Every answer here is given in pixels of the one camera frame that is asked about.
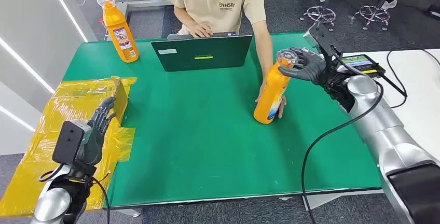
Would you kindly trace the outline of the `person's right hand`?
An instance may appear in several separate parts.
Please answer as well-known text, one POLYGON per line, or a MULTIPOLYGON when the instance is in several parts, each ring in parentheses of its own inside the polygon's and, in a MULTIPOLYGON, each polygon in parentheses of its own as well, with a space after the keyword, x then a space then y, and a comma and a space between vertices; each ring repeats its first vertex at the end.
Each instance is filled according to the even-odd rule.
POLYGON ((191 24, 189 27, 189 31, 194 38, 205 38, 211 37, 213 35, 211 27, 204 23, 191 24))

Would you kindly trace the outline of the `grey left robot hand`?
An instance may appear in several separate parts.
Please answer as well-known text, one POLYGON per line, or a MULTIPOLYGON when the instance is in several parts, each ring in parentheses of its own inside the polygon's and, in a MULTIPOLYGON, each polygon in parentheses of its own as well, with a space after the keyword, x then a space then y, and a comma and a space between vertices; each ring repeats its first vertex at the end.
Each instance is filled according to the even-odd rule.
POLYGON ((104 136, 109 123, 116 116, 116 113, 108 114, 115 106, 115 100, 114 96, 104 99, 88 120, 87 125, 91 127, 91 133, 87 141, 80 145, 77 160, 88 165, 96 165, 101 161, 104 136))

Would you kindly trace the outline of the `person's left hand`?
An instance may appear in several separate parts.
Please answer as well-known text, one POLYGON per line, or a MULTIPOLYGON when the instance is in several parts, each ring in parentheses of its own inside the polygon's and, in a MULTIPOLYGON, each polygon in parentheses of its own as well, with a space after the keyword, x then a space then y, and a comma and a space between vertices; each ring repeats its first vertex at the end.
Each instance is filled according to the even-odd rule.
MULTIPOLYGON (((256 103, 259 101, 259 99, 260 99, 260 97, 261 97, 261 95, 262 95, 262 93, 263 93, 263 91, 265 89, 265 86, 266 86, 266 81, 263 80, 263 82, 262 82, 262 84, 260 86, 260 89, 259 89, 259 94, 258 94, 258 96, 257 96, 257 98, 255 100, 256 103)), ((286 96, 283 94, 282 97, 281 97, 280 105, 279 105, 278 110, 277 110, 277 114, 278 114, 277 117, 279 119, 281 119, 282 116, 283 116, 284 108, 285 108, 286 104, 287 104, 286 96)))

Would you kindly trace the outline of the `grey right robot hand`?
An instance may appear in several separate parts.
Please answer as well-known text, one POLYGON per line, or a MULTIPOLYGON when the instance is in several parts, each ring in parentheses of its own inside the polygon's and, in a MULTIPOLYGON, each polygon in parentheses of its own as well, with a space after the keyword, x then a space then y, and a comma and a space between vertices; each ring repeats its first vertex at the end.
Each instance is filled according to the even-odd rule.
POLYGON ((287 77, 311 81, 314 85, 320 84, 319 77, 325 71, 326 62, 323 57, 308 48, 289 48, 297 55, 293 68, 279 67, 279 72, 287 77))

